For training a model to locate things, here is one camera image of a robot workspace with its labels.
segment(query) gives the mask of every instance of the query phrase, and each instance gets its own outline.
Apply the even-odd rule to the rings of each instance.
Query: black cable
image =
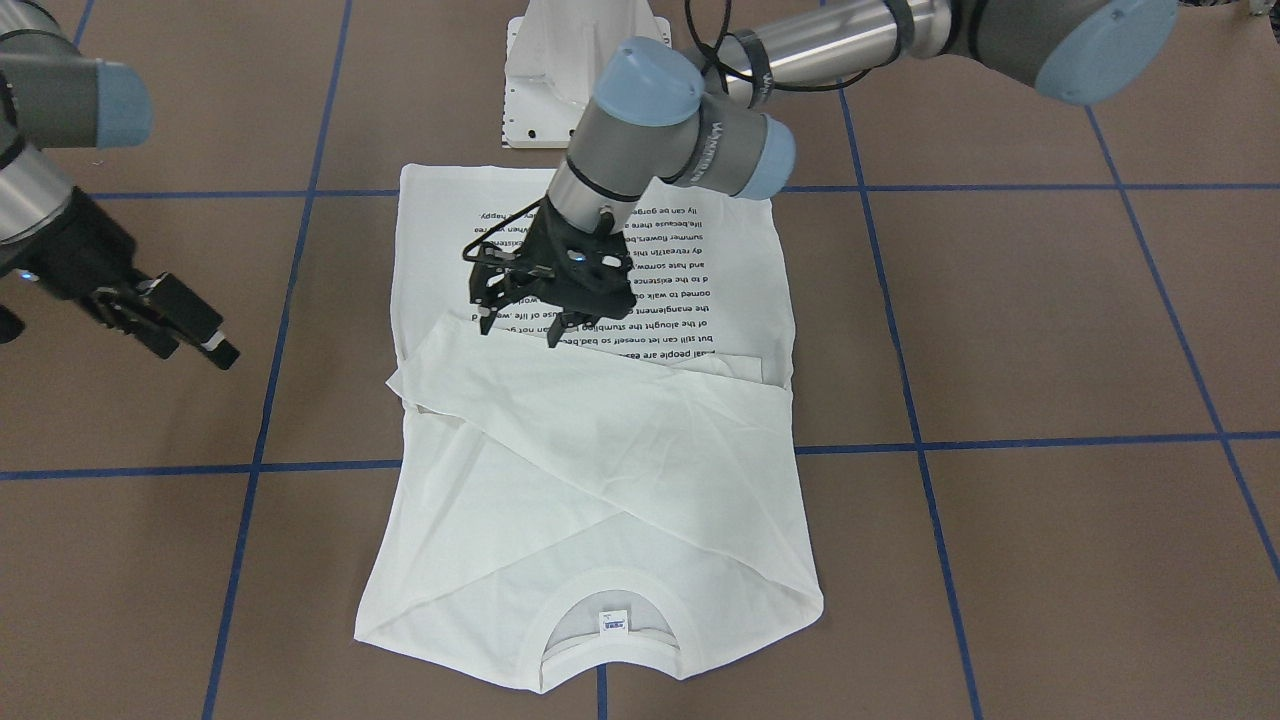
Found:
[[[484,242],[484,241],[486,241],[486,240],[489,240],[493,236],[493,233],[500,231],[502,228],[509,225],[511,223],[515,223],[520,218],[524,218],[525,215],[527,215],[527,214],[532,213],[534,210],[536,210],[538,205],[541,204],[541,201],[543,201],[541,197],[539,197],[538,200],[534,200],[532,202],[530,202],[522,210],[516,210],[513,214],[507,215],[507,218],[504,220],[500,220],[498,224],[495,224],[494,227],[492,227],[488,231],[485,231],[485,233],[483,236],[480,236],[480,237],[475,238],[474,241],[471,241],[470,243],[467,243],[467,246],[462,249],[462,259],[466,260],[467,263],[476,263],[476,261],[479,261],[480,260],[479,255],[468,255],[468,252],[471,252],[476,247],[480,247],[480,243]]]
[[[721,74],[721,85],[724,85],[726,82],[724,76],[733,77],[745,82],[753,82],[751,76],[740,72],[737,68],[719,59],[719,49],[721,45],[724,42],[724,37],[728,36],[730,17],[732,15],[732,12],[733,12],[733,0],[724,0],[724,13],[721,20],[719,35],[716,37],[716,45],[707,45],[705,42],[703,42],[703,38],[698,35],[698,27],[694,23],[694,0],[685,0],[685,23],[689,26],[689,36],[694,41],[694,47],[696,47],[698,51],[701,53],[707,63]],[[867,68],[865,70],[861,70],[854,77],[842,82],[835,82],[829,85],[792,85],[787,82],[780,82],[774,83],[773,90],[782,90],[786,92],[832,92],[836,90],[844,90],[854,85],[855,82],[863,79],[864,77],[870,74],[872,69],[874,68]]]

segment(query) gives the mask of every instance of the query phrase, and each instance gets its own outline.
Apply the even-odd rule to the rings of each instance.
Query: white mounting plate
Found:
[[[525,18],[507,23],[507,55]],[[662,41],[671,47],[671,22],[654,18]],[[568,140],[586,108],[556,96],[545,82],[507,78],[502,113],[502,146],[517,150],[530,147],[568,147]]]

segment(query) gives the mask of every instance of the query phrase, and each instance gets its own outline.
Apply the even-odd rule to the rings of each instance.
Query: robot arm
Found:
[[[223,318],[177,277],[133,266],[134,240],[40,147],[138,145],[151,101],[125,65],[81,56],[31,0],[0,0],[0,277],[10,270],[160,357],[195,346],[218,368],[239,356]],[[24,325],[0,306],[0,343]]]
[[[680,54],[627,40],[600,76],[524,243],[504,252],[488,242],[494,228],[463,251],[475,263],[470,292],[480,332],[525,297],[563,309],[548,332],[553,347],[566,331],[626,316],[635,296],[622,227],[653,178],[751,200],[786,184],[795,141],[755,110],[777,92],[814,90],[906,55],[955,54],[1050,97],[1096,102],[1146,69],[1176,5],[849,0],[730,33],[714,50]]]

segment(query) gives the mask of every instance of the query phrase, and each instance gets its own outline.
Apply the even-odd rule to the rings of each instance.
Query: shirt tag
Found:
[[[600,634],[626,634],[631,629],[631,621],[626,610],[607,610],[600,612]]]

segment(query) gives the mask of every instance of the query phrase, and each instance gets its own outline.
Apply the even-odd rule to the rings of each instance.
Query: light blue cap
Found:
[[[1036,90],[1073,105],[1100,102],[1147,69],[1174,29],[1178,0],[1112,0],[1066,36]]]
[[[746,186],[733,197],[748,200],[767,200],[787,184],[791,170],[796,167],[796,138],[787,126],[764,115],[764,149],[755,172]]]
[[[703,102],[703,76],[684,55],[657,40],[632,37],[604,67],[595,83],[595,104],[634,126],[680,124]]]
[[[131,147],[151,136],[151,95],[133,68],[97,61],[97,146]]]

